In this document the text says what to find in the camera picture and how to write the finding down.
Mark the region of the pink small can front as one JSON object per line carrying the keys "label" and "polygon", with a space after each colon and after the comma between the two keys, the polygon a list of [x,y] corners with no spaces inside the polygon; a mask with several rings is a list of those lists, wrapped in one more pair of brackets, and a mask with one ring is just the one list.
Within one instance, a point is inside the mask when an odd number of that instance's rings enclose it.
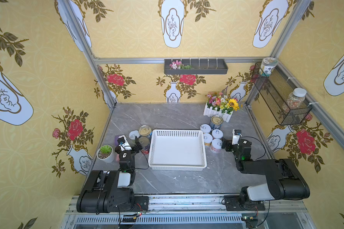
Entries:
{"label": "pink small can front", "polygon": [[220,153],[221,149],[222,149],[222,140],[221,139],[213,139],[212,143],[210,145],[210,148],[212,150],[213,153]]}

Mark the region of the pink small can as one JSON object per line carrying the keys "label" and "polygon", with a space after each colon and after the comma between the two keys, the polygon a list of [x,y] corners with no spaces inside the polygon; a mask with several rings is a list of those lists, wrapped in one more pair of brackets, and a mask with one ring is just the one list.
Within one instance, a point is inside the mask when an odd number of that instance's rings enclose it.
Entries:
{"label": "pink small can", "polygon": [[224,134],[220,129],[214,129],[211,132],[213,139],[222,139]]}
{"label": "pink small can", "polygon": [[213,153],[220,153],[221,149],[222,149],[222,140],[221,139],[213,139],[212,143],[210,145],[210,148],[212,150]]}

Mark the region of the pink small can back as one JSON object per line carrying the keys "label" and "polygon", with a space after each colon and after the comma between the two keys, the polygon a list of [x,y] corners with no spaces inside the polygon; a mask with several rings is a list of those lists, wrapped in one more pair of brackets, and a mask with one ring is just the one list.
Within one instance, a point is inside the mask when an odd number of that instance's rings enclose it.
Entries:
{"label": "pink small can back", "polygon": [[213,139],[222,139],[224,134],[220,129],[214,129],[211,132]]}

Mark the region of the red labelled tin can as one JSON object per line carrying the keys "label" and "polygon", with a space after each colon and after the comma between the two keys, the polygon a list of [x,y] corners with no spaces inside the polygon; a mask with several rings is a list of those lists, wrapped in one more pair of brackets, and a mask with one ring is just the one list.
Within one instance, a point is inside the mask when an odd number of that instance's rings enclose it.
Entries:
{"label": "red labelled tin can", "polygon": [[147,155],[150,151],[150,140],[145,136],[141,136],[138,138],[138,142],[140,144],[140,150],[143,154]]}

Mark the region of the blue labelled tin can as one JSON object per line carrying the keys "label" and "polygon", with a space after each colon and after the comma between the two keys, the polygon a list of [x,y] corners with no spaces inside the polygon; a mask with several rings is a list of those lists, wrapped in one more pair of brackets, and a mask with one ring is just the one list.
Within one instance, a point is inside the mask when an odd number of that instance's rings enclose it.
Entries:
{"label": "blue labelled tin can", "polygon": [[153,133],[153,130],[148,125],[143,125],[143,126],[141,126],[139,128],[139,135],[140,135],[140,137],[146,137],[149,140],[151,140],[152,139],[152,133]]}

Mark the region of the white plastic basket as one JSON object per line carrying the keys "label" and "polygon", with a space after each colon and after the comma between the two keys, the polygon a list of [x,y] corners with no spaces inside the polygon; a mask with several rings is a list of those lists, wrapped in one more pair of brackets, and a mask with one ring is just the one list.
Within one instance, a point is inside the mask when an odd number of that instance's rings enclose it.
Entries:
{"label": "white plastic basket", "polygon": [[203,132],[201,130],[153,130],[148,163],[154,170],[204,170],[207,161]]}

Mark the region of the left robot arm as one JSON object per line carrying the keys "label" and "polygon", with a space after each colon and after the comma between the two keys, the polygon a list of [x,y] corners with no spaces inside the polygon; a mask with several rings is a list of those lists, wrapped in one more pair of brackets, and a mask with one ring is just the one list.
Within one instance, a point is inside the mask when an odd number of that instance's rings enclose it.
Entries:
{"label": "left robot arm", "polygon": [[139,216],[149,206],[147,196],[136,196],[130,187],[136,177],[135,155],[143,150],[147,138],[134,138],[130,146],[125,136],[117,139],[116,148],[104,145],[97,152],[98,159],[114,158],[118,155],[117,170],[92,170],[77,199],[76,210],[81,213],[131,212]]}

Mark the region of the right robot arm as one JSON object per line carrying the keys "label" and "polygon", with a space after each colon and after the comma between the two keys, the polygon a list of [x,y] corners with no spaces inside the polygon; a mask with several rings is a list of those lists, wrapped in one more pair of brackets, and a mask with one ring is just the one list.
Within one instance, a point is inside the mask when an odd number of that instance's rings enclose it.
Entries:
{"label": "right robot arm", "polygon": [[309,198],[310,188],[296,165],[290,159],[251,158],[251,145],[241,130],[232,131],[232,143],[226,144],[235,157],[236,167],[242,174],[263,175],[266,183],[243,187],[240,194],[224,196],[222,204],[227,211],[265,210],[265,201],[302,200]]}

